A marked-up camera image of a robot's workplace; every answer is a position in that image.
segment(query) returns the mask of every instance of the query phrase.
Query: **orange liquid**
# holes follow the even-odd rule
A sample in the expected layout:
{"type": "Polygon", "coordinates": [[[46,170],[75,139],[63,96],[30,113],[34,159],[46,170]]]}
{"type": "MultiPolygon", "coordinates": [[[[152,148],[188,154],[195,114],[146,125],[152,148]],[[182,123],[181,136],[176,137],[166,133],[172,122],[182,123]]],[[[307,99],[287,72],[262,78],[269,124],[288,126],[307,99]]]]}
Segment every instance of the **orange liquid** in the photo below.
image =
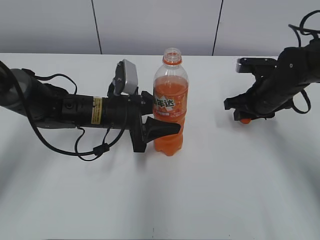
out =
{"type": "MultiPolygon", "coordinates": [[[[180,76],[162,76],[155,80],[153,91],[157,94],[173,98],[175,96],[185,96],[184,101],[187,101],[188,81],[180,76]]],[[[185,110],[180,116],[177,117],[160,115],[155,111],[155,108],[153,108],[153,115],[157,120],[178,123],[181,125],[181,129],[178,134],[163,136],[154,140],[154,147],[156,151],[164,152],[167,156],[172,156],[182,148],[184,141],[183,131],[187,110],[186,107],[187,103],[185,102],[185,110]]]]}

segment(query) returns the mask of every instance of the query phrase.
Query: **yellow label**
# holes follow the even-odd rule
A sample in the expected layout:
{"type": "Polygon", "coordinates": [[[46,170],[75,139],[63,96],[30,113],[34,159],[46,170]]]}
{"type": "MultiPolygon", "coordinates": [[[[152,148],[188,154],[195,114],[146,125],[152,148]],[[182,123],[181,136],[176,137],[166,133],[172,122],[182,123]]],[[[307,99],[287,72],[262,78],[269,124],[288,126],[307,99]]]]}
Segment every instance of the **yellow label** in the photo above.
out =
{"type": "Polygon", "coordinates": [[[99,125],[102,115],[102,97],[93,97],[91,124],[99,125]]]}

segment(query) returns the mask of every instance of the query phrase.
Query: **orange soda bottle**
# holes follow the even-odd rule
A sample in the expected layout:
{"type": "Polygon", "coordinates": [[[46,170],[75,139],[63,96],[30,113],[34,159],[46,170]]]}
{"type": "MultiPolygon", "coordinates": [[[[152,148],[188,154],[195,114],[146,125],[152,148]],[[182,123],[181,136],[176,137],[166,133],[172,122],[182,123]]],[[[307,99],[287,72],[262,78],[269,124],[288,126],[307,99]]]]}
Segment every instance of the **orange soda bottle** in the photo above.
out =
{"type": "Polygon", "coordinates": [[[153,82],[153,115],[160,121],[181,125],[178,134],[163,136],[154,140],[155,150],[167,156],[174,155],[183,144],[183,131],[187,112],[189,80],[181,66],[181,52],[177,48],[164,51],[163,65],[158,69],[153,82]]]}

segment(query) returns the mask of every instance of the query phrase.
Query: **black cable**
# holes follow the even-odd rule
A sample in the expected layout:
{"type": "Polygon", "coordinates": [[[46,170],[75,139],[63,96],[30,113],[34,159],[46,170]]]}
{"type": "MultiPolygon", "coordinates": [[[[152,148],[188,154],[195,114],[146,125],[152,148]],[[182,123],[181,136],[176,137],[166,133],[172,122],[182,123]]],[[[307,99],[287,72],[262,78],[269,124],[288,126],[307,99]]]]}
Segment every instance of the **black cable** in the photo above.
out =
{"type": "Polygon", "coordinates": [[[76,154],[78,154],[77,157],[80,158],[83,161],[86,161],[86,162],[91,162],[91,161],[94,161],[94,160],[98,159],[99,157],[101,157],[101,155],[97,155],[93,159],[85,159],[79,154],[79,152],[78,152],[78,143],[79,143],[80,139],[86,133],[86,130],[84,130],[82,127],[79,127],[79,126],[77,126],[77,129],[82,130],[82,134],[77,138],[77,140],[75,141],[75,144],[74,144],[74,151],[75,151],[76,154]]]}
{"type": "Polygon", "coordinates": [[[30,70],[30,69],[26,69],[26,68],[22,68],[21,70],[23,70],[26,74],[30,75],[31,77],[37,79],[37,80],[40,80],[40,81],[49,81],[55,77],[64,77],[66,79],[68,79],[71,83],[73,83],[73,85],[75,86],[75,90],[74,90],[74,95],[77,94],[77,91],[78,91],[78,87],[77,87],[77,84],[70,78],[68,77],[67,75],[64,75],[62,73],[56,73],[56,74],[53,74],[51,76],[37,76],[35,74],[34,71],[30,70]]]}
{"type": "MultiPolygon", "coordinates": [[[[78,158],[80,158],[81,160],[86,161],[86,162],[91,162],[91,161],[94,161],[94,160],[98,159],[99,157],[101,157],[102,154],[104,154],[105,152],[109,151],[109,149],[113,145],[115,145],[119,141],[121,136],[123,135],[123,133],[124,133],[124,131],[126,129],[126,125],[127,125],[127,117],[128,117],[128,104],[126,105],[126,109],[125,109],[125,117],[124,117],[123,125],[121,127],[121,130],[120,130],[119,134],[116,136],[116,138],[110,144],[105,143],[106,142],[106,137],[107,137],[107,135],[108,135],[108,133],[110,132],[110,129],[111,129],[111,125],[110,125],[108,127],[104,137],[103,137],[102,144],[100,146],[97,146],[97,147],[94,148],[94,149],[96,149],[96,152],[95,152],[96,157],[93,158],[93,159],[85,159],[85,158],[81,157],[80,155],[78,155],[78,158]]],[[[82,130],[82,134],[77,138],[77,140],[75,141],[75,144],[74,144],[74,151],[76,153],[78,153],[79,141],[84,136],[84,134],[86,133],[86,130],[84,130],[82,127],[77,126],[77,128],[79,130],[82,130]]]]}
{"type": "Polygon", "coordinates": [[[105,133],[105,135],[104,135],[104,137],[103,137],[103,139],[102,139],[102,144],[105,144],[105,143],[106,143],[106,137],[107,137],[108,133],[110,132],[110,128],[111,128],[111,124],[110,124],[110,126],[108,127],[108,129],[106,130],[106,133],[105,133]]]}
{"type": "Polygon", "coordinates": [[[298,33],[299,28],[297,26],[294,26],[291,24],[289,24],[288,26],[289,26],[289,28],[291,28],[294,31],[294,34],[296,35],[296,38],[298,39],[298,47],[301,48],[301,37],[298,33]]]}
{"type": "Polygon", "coordinates": [[[304,28],[307,19],[310,18],[312,15],[317,14],[317,13],[320,13],[320,10],[312,11],[312,12],[308,13],[307,15],[305,15],[305,16],[302,18],[302,20],[301,20],[301,22],[300,22],[300,25],[299,25],[300,33],[301,33],[302,35],[306,35],[306,36],[307,36],[307,35],[312,35],[312,36],[313,36],[314,38],[316,38],[316,39],[319,38],[319,37],[318,37],[318,34],[320,34],[320,30],[312,30],[312,29],[305,29],[305,28],[304,28]]]}
{"type": "Polygon", "coordinates": [[[37,75],[34,75],[33,76],[35,79],[38,79],[40,81],[49,81],[55,77],[64,77],[66,79],[68,79],[71,83],[73,83],[73,85],[75,86],[75,90],[74,90],[74,95],[77,94],[77,91],[78,91],[78,87],[77,87],[77,84],[70,78],[68,77],[67,75],[64,75],[62,73],[57,73],[57,74],[53,74],[51,76],[37,76],[37,75]]]}
{"type": "Polygon", "coordinates": [[[311,101],[310,101],[310,99],[309,99],[309,97],[308,97],[308,95],[307,95],[307,93],[306,93],[306,91],[304,89],[300,93],[302,94],[302,96],[303,96],[303,98],[304,98],[304,100],[305,100],[305,102],[306,102],[306,104],[308,106],[308,110],[307,111],[301,111],[300,109],[298,109],[295,106],[293,100],[292,100],[292,109],[298,114],[307,114],[311,110],[311,101]]]}
{"type": "Polygon", "coordinates": [[[57,152],[59,154],[63,154],[63,155],[68,155],[68,156],[88,156],[88,155],[93,155],[95,154],[94,151],[88,151],[88,152],[80,152],[80,153],[76,153],[76,152],[70,152],[70,151],[64,151],[64,150],[61,150],[59,148],[56,148],[54,146],[52,146],[50,143],[48,143],[45,138],[42,136],[42,134],[40,133],[40,131],[38,130],[37,126],[35,125],[34,123],[34,120],[33,120],[33,117],[30,113],[30,110],[29,110],[29,104],[28,102],[26,101],[25,99],[25,96],[21,90],[21,87],[19,85],[19,82],[18,80],[16,79],[16,77],[14,76],[14,74],[10,71],[10,69],[2,62],[0,61],[0,68],[3,69],[3,71],[8,75],[9,79],[11,79],[15,89],[16,89],[16,92],[19,96],[19,99],[22,103],[22,106],[24,108],[24,111],[25,111],[25,114],[26,114],[26,117],[28,118],[28,121],[34,131],[34,133],[36,134],[36,136],[39,138],[39,140],[47,147],[49,148],[50,150],[54,151],[54,152],[57,152]]]}
{"type": "Polygon", "coordinates": [[[300,32],[300,34],[302,34],[304,36],[312,35],[314,39],[318,39],[319,38],[318,34],[320,34],[320,30],[314,30],[314,29],[305,28],[305,23],[306,23],[307,19],[310,18],[312,15],[317,14],[317,13],[320,13],[320,10],[315,10],[315,11],[312,11],[312,12],[308,13],[307,15],[305,15],[302,18],[299,26],[294,26],[292,24],[288,25],[289,28],[291,28],[294,31],[294,34],[296,35],[296,38],[298,40],[298,47],[299,48],[301,47],[301,37],[300,37],[298,31],[300,32]]]}

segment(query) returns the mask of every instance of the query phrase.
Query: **black cylindrical joint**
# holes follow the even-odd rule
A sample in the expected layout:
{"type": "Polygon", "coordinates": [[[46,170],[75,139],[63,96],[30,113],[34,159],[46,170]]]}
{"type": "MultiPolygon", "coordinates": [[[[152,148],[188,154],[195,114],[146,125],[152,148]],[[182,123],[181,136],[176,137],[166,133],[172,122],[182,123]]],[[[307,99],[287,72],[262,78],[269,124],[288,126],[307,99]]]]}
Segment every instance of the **black cylindrical joint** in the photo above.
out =
{"type": "Polygon", "coordinates": [[[68,94],[63,98],[61,120],[87,128],[129,129],[137,111],[128,96],[95,97],[68,94]]]}
{"type": "Polygon", "coordinates": [[[310,54],[298,47],[288,47],[280,54],[271,76],[251,89],[253,110],[257,114],[264,116],[273,113],[310,83],[320,81],[315,77],[320,69],[320,61],[315,59],[320,58],[320,52],[312,53],[312,64],[310,54]]]}
{"type": "MultiPolygon", "coordinates": [[[[34,120],[42,119],[51,111],[52,92],[48,87],[21,69],[11,69],[17,79],[29,110],[34,120]]],[[[16,88],[12,85],[9,90],[0,94],[0,106],[21,115],[26,115],[16,88]]]]}

